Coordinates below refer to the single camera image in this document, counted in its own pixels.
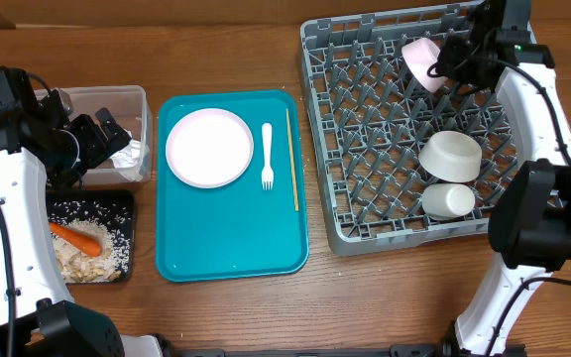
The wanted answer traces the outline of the rice food scraps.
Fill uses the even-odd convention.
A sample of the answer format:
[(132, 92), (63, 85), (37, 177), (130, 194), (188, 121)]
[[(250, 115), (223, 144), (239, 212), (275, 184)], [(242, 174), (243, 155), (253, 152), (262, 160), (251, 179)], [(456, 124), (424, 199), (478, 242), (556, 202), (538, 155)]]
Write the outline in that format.
[(53, 200), (47, 209), (57, 267), (66, 283), (118, 283), (129, 278), (131, 202)]

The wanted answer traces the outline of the white tissue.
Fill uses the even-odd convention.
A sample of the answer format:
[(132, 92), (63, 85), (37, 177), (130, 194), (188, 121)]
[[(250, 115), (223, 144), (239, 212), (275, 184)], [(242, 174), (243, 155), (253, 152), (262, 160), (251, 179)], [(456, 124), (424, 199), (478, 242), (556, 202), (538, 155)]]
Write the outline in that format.
[(113, 167), (130, 182), (143, 182), (151, 178), (151, 141), (131, 139), (129, 144), (110, 157)]

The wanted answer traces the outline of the large white plate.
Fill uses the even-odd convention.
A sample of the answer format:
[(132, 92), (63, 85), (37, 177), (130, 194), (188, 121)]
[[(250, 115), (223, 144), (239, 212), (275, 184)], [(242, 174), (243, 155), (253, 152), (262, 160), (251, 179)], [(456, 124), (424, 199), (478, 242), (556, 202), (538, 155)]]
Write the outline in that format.
[(250, 165), (254, 138), (238, 115), (220, 108), (186, 114), (167, 137), (166, 161), (182, 182), (217, 188), (238, 179)]

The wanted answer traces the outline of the white saucer plate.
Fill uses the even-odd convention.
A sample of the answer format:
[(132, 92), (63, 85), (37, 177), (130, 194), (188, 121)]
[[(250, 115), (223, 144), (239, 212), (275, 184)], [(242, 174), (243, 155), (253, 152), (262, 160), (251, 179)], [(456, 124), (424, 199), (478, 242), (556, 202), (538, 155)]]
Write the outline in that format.
[(464, 183), (480, 173), (482, 149), (470, 136), (442, 131), (433, 134), (418, 155), (420, 165), (431, 175)]

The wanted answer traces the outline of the small white cup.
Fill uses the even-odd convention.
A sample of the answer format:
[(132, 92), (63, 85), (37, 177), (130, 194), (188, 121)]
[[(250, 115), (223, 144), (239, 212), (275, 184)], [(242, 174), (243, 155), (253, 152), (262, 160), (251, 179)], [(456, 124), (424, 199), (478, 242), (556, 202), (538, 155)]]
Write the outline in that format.
[(437, 183), (425, 189), (421, 196), (422, 209), (435, 220), (450, 220), (470, 213), (475, 195), (470, 187), (459, 183)]

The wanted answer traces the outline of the small white food bowl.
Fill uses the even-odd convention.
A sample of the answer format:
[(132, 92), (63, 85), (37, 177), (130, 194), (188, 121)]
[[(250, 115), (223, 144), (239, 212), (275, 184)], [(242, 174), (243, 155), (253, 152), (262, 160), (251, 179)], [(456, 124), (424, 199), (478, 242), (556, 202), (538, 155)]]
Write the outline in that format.
[(437, 63), (440, 49), (428, 38), (419, 38), (401, 48), (405, 64), (419, 84), (435, 93), (447, 80), (445, 76), (431, 77), (428, 70)]

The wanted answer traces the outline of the orange carrot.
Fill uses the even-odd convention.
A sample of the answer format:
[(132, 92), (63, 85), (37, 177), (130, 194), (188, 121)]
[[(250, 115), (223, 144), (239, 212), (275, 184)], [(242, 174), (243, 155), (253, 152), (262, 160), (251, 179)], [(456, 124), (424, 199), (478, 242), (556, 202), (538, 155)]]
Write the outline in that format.
[(50, 229), (55, 235), (65, 240), (80, 252), (90, 257), (98, 257), (102, 253), (102, 246), (93, 238), (50, 222)]

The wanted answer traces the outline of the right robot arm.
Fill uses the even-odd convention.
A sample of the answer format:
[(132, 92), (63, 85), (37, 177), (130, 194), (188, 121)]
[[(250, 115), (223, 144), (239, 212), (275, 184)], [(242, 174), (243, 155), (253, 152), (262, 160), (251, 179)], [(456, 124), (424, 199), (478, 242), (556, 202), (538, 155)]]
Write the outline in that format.
[(544, 283), (571, 260), (571, 129), (556, 91), (555, 62), (529, 29), (531, 4), (486, 0), (469, 15), (466, 37), (446, 40), (430, 76), (490, 89), (515, 138), (517, 172), (491, 213), (490, 268), (468, 308), (451, 324), (441, 356), (522, 356), (510, 330)]

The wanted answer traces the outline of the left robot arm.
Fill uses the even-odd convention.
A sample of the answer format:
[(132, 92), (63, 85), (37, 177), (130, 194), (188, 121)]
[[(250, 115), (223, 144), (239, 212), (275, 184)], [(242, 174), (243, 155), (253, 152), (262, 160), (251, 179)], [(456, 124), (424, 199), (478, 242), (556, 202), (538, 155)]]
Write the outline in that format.
[(122, 356), (106, 315), (73, 301), (54, 250), (48, 189), (68, 188), (130, 142), (106, 108), (68, 118), (56, 89), (0, 66), (0, 356)]

